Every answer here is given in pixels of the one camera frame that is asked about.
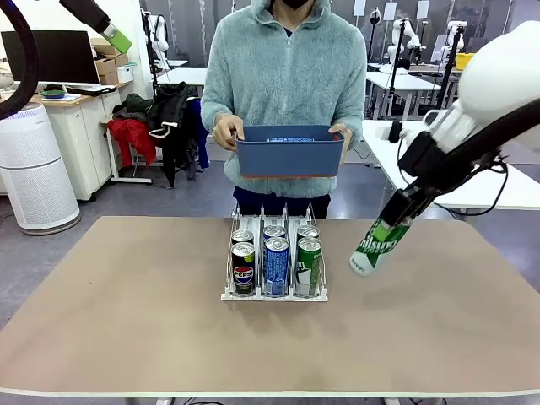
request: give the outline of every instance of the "can dispenser rack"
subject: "can dispenser rack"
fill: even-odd
[[[294,267],[296,264],[296,231],[300,226],[316,226],[312,209],[309,207],[305,217],[289,217],[287,207],[283,210],[283,216],[267,216],[264,214],[264,208],[261,208],[260,216],[244,216],[237,207],[232,213],[232,226],[229,238],[229,255],[227,257],[227,274],[225,279],[225,291],[221,295],[221,300],[235,301],[297,301],[297,302],[327,302],[327,279],[325,274],[324,256],[321,254],[321,267],[315,293],[312,296],[303,296],[299,294],[295,282]],[[264,246],[263,230],[267,225],[281,225],[285,228],[286,238],[289,242],[289,271],[287,294],[283,296],[271,296],[265,294],[264,279],[262,276],[262,252]],[[233,282],[232,268],[232,234],[236,230],[249,230],[253,234],[253,244],[255,245],[255,293],[251,295],[239,295],[235,292]]]

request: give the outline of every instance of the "fleece jacket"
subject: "fleece jacket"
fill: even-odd
[[[202,122],[210,132],[219,113],[253,125],[333,125],[353,131],[350,148],[362,136],[365,71],[364,37],[315,0],[310,16],[288,37],[269,8],[272,0],[222,19],[213,38],[202,93]],[[232,154],[224,171],[237,186],[262,194],[313,198],[328,194],[335,177],[249,179]]]

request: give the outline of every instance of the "blue storage box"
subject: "blue storage box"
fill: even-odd
[[[337,176],[344,138],[340,133],[329,133],[329,129],[323,125],[244,127],[245,140],[236,140],[240,174],[267,178]]]

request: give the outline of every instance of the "yellow bin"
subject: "yellow bin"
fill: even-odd
[[[456,69],[465,70],[467,64],[473,59],[476,53],[458,53],[456,55]]]

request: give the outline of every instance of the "hand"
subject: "hand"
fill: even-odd
[[[216,143],[223,149],[236,152],[235,134],[244,139],[244,122],[239,116],[226,113],[219,114],[216,120],[218,123],[212,131]]]
[[[343,150],[341,151],[341,160],[339,161],[339,165],[342,165],[345,163],[345,158],[347,156],[348,146],[351,144],[351,141],[353,140],[353,131],[345,127],[345,124],[334,124],[332,125],[332,128],[328,130],[330,133],[341,133],[343,135],[343,138],[345,138],[345,142],[343,142]]]

